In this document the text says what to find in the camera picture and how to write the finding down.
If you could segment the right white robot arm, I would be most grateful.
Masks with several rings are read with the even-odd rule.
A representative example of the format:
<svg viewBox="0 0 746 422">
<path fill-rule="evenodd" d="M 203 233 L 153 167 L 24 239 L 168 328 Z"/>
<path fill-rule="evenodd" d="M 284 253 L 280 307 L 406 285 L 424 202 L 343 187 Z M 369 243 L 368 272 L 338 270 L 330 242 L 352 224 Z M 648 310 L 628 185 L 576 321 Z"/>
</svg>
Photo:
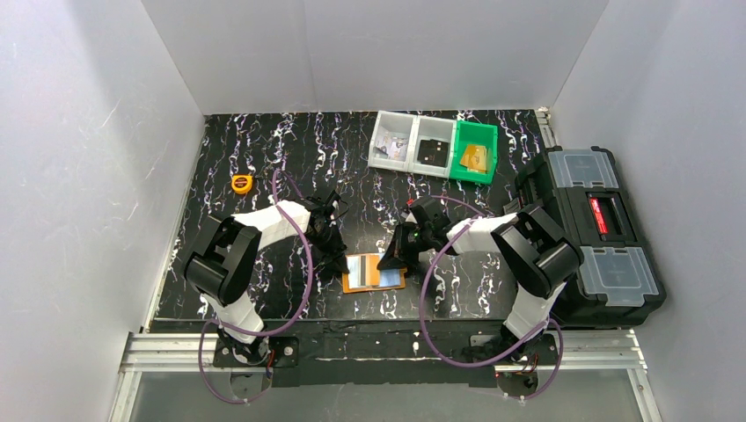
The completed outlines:
<svg viewBox="0 0 746 422">
<path fill-rule="evenodd" d="M 583 264 L 581 248 L 538 205 L 503 216 L 478 215 L 453 222 L 441 199 L 422 197 L 409 203 L 377 268 L 414 268 L 420 254 L 429 250 L 445 250 L 451 256 L 499 253 L 517 281 L 516 301 L 503 330 L 516 339 L 533 338 L 531 330 L 545 326 L 567 281 Z"/>
</svg>

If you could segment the orange leather card holder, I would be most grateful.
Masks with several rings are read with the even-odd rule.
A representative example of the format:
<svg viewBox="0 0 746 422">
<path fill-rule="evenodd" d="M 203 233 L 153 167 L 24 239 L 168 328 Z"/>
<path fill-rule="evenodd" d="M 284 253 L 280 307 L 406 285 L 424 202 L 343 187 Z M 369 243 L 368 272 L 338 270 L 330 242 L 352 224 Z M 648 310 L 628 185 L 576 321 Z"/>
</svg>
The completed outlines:
<svg viewBox="0 0 746 422">
<path fill-rule="evenodd" d="M 366 253 L 346 256 L 349 272 L 342 274 L 344 294 L 373 292 L 404 288 L 405 269 L 378 270 L 383 253 Z"/>
</svg>

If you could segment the black credit card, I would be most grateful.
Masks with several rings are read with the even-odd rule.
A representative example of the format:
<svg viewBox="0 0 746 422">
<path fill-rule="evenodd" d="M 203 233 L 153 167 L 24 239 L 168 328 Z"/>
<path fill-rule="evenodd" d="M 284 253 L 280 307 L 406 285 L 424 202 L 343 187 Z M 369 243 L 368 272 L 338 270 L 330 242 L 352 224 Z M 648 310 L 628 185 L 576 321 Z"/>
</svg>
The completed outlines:
<svg viewBox="0 0 746 422">
<path fill-rule="evenodd" d="M 434 163 L 441 167 L 448 165 L 450 159 L 450 146 L 449 142 L 437 141 L 435 145 L 435 158 Z"/>
<path fill-rule="evenodd" d="M 420 164 L 427 164 L 438 166 L 434 163 L 435 158 L 435 145 L 438 140 L 435 139 L 423 139 L 420 141 L 420 146 L 417 154 L 417 162 Z"/>
</svg>

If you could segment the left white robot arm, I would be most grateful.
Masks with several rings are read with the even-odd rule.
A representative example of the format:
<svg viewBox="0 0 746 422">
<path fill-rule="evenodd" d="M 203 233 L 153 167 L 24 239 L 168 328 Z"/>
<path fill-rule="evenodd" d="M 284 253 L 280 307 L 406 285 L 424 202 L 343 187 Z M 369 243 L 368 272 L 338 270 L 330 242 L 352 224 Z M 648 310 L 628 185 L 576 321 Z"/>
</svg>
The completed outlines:
<svg viewBox="0 0 746 422">
<path fill-rule="evenodd" d="M 254 264 L 263 248 L 291 236 L 320 253 L 320 264 L 334 273 L 349 273 L 336 222 L 343 202 L 334 191 L 297 201 L 281 200 L 258 211 L 231 216 L 210 215 L 192 243 L 183 277 L 215 310 L 223 331 L 243 345 L 262 337 L 264 322 L 247 293 Z"/>
</svg>

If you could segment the gold credit card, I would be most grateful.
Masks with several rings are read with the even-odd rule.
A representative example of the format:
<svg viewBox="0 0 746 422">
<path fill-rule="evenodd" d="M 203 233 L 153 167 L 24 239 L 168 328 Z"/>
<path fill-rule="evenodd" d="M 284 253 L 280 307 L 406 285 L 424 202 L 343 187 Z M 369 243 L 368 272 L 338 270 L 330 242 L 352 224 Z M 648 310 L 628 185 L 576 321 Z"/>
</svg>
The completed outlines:
<svg viewBox="0 0 746 422">
<path fill-rule="evenodd" d="M 461 158 L 460 158 L 460 161 L 459 161 L 459 163 L 460 163 L 460 164 L 461 164 L 462 166 L 464 166 L 464 167 L 465 167 L 465 168 L 466 168 L 467 170 L 469 170 L 469 169 L 467 168 L 467 162 L 468 162 L 468 159 L 469 159 L 469 156 L 470 156 L 470 150 L 469 150 L 469 146 L 470 146 L 470 145 L 477 145 L 477 144 L 468 144 L 468 145 L 467 145 L 467 146 L 465 147 L 465 149 L 464 149 L 464 153 L 462 154 L 462 156 L 461 156 Z"/>
</svg>

